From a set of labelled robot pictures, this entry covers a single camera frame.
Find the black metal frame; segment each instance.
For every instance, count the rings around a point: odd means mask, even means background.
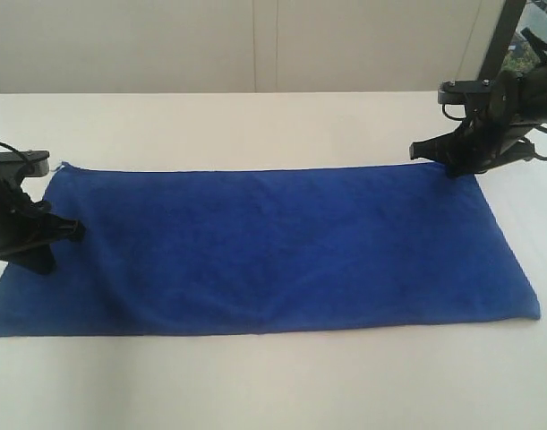
[[[500,72],[504,57],[508,53],[509,43],[514,36],[526,3],[526,0],[506,0],[504,3],[478,79],[494,79]]]

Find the microfiber cloth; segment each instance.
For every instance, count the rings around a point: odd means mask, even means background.
[[[440,165],[107,172],[46,193],[80,219],[49,276],[9,265],[0,336],[211,335],[537,319],[473,176]]]

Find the white table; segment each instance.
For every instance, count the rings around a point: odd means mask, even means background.
[[[0,95],[1,140],[86,168],[406,163],[410,142],[454,126],[432,92]],[[48,179],[25,188],[38,198]],[[547,163],[480,182],[540,322],[1,339],[0,430],[547,429]]]

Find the towel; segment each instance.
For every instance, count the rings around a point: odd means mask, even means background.
[[[473,176],[434,163],[240,172],[64,165],[56,270],[9,264],[0,336],[216,335],[538,319]]]

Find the white wall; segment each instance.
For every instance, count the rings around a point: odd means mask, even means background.
[[[5,0],[0,92],[432,90],[503,0]]]

